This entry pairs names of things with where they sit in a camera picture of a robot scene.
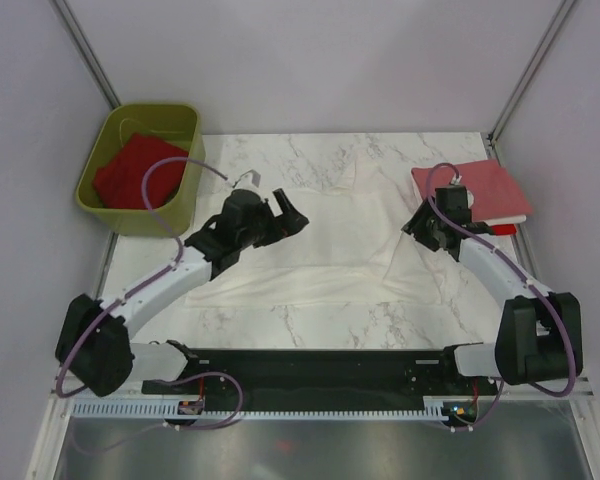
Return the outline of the white printed t-shirt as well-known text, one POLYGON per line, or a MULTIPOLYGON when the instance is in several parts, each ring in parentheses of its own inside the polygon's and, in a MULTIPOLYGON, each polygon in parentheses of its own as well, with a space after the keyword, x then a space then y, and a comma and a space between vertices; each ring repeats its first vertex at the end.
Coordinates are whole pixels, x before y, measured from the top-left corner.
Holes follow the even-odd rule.
POLYGON ((406 196, 379 162, 359 153, 334 187, 288 196, 308 226, 245 250, 236 265, 188 292, 186 306, 440 303, 433 274, 401 231, 410 212, 406 196))

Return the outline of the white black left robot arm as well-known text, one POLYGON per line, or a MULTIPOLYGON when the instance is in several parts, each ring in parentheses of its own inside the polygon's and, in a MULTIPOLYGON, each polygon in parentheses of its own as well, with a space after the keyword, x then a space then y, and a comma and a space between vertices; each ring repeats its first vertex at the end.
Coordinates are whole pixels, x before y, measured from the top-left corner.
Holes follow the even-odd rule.
POLYGON ((199 382, 190 353, 173 341, 139 344, 134 336, 150 320, 189 291, 201 287, 235 265, 243 250, 277 243, 301 232, 309 223, 283 190, 273 193, 281 212, 244 189, 234 190, 219 214, 186 240, 177 242, 175 258, 137 280, 118 295, 93 299, 86 294, 69 304, 55 356, 61 364, 56 384, 72 373, 99 397, 129 381, 167 383, 188 393, 199 382))

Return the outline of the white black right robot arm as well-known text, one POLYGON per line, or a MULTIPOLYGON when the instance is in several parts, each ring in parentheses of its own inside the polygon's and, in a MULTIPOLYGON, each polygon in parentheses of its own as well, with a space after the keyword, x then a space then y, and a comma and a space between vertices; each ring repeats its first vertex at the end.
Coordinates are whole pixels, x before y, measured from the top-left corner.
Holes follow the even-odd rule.
POLYGON ((553 396, 570 393, 583 368, 581 310, 571 293, 556 293, 537 281, 492 242, 492 230, 476 222, 462 185, 436 189, 404 225, 403 232, 436 252, 445 251, 487 289, 501 310, 492 343, 447 348, 452 360, 438 368, 438 381, 457 394, 474 377, 509 385, 531 385, 547 392, 546 382, 565 381, 553 396))

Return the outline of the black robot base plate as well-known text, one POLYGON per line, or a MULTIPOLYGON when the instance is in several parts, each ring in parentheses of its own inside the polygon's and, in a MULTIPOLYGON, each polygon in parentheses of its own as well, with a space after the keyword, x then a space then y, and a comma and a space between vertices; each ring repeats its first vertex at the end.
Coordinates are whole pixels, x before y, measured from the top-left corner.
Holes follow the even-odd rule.
POLYGON ((443 350, 194 351, 180 385, 146 381, 145 394, 204 396, 209 411, 420 410, 427 396, 491 396, 484 377, 461 376, 443 350))

